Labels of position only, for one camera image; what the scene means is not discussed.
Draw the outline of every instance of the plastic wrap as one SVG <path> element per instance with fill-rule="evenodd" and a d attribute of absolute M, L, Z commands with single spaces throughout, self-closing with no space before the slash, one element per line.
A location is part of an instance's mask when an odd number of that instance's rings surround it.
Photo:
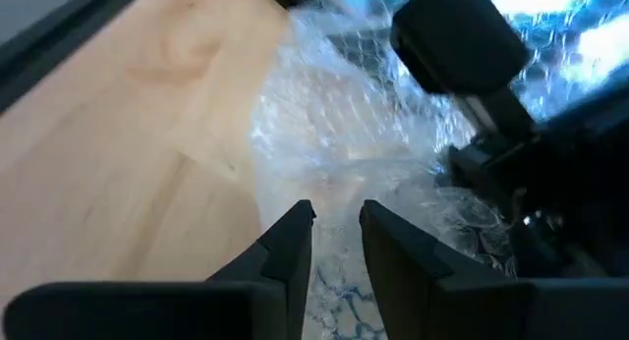
<path fill-rule="evenodd" d="M 439 153 L 465 144 L 474 130 L 449 97 L 426 95 L 391 49 L 391 13 L 404 1 L 314 0 L 292 10 L 254 110 L 262 229 L 300 198 L 310 199 L 317 214 L 306 339 L 385 337 L 358 223 L 366 198 L 514 275 L 496 212 L 468 191 L 435 184 Z M 625 1 L 614 10 L 624 10 Z M 590 54 L 596 45 L 580 36 L 624 27 L 624 16 L 611 13 L 604 22 L 577 22 L 602 12 L 597 0 L 556 1 L 533 14 L 508 0 L 494 2 L 532 49 L 531 64 L 512 86 L 537 120 L 565 110 L 626 58 L 612 45 Z M 580 8 L 566 10 L 572 6 Z"/>

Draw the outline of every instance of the light wood surface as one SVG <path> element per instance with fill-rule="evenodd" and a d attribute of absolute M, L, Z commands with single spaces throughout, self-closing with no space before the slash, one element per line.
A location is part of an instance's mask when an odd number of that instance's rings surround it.
<path fill-rule="evenodd" d="M 259 234 L 247 131 L 272 0 L 136 0 L 0 117 L 0 307 L 56 280 L 202 280 Z"/>

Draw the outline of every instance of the bubble wrap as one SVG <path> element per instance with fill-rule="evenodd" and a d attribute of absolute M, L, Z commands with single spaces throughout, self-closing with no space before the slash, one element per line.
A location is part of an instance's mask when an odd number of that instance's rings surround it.
<path fill-rule="evenodd" d="M 474 134 L 447 96 L 426 95 L 392 51 L 406 0 L 314 0 L 290 12 L 253 113 L 262 229 L 300 198 L 317 219 L 305 339 L 386 337 L 358 223 L 373 198 L 455 250 L 514 275 L 496 212 L 437 188 L 439 153 Z M 627 0 L 493 0 L 532 51 L 512 83 L 542 121 L 618 76 L 629 56 Z"/>

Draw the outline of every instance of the wooden board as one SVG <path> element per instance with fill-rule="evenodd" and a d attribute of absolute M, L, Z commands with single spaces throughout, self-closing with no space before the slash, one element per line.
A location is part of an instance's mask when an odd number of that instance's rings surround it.
<path fill-rule="evenodd" d="M 202 280 L 259 234 L 247 131 L 272 0 L 136 0 L 0 117 L 0 307 L 56 280 Z"/>

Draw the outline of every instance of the wood grain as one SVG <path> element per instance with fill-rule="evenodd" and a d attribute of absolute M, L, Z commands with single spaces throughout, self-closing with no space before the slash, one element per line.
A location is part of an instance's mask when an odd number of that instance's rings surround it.
<path fill-rule="evenodd" d="M 136 0 L 0 117 L 0 307 L 55 280 L 202 280 L 259 234 L 272 0 Z"/>

